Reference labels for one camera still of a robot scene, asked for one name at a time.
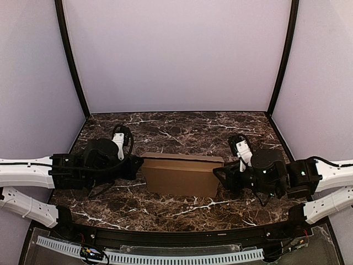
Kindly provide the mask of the brown cardboard box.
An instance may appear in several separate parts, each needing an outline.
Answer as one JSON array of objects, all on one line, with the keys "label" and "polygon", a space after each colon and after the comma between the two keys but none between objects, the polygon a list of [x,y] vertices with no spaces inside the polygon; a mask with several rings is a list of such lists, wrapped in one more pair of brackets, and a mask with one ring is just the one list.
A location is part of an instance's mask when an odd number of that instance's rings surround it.
[{"label": "brown cardboard box", "polygon": [[148,191],[158,194],[211,197],[220,181],[213,169],[223,167],[222,157],[145,152],[142,174]]}]

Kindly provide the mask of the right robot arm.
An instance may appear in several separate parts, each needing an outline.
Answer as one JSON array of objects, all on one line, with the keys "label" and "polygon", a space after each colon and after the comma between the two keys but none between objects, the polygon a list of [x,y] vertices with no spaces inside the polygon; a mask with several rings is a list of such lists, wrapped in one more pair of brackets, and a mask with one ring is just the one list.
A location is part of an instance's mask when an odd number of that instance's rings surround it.
[{"label": "right robot arm", "polygon": [[327,189],[336,191],[320,199],[290,208],[290,222],[314,224],[352,205],[352,161],[330,162],[312,156],[286,163],[281,151],[259,149],[250,158],[238,154],[239,161],[213,169],[223,187],[238,193],[249,189],[268,198],[300,199]]}]

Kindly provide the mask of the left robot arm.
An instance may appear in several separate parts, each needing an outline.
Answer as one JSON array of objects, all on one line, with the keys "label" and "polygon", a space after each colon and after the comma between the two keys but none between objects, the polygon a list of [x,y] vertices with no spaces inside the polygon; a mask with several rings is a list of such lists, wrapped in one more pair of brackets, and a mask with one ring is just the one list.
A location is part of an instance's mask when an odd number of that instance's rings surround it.
[{"label": "left robot arm", "polygon": [[37,221],[48,228],[70,226],[71,211],[65,206],[40,202],[17,187],[56,190],[92,190],[119,178],[132,181],[144,163],[142,157],[124,153],[133,142],[123,134],[112,139],[88,141],[79,155],[54,154],[33,160],[1,160],[1,208]]}]

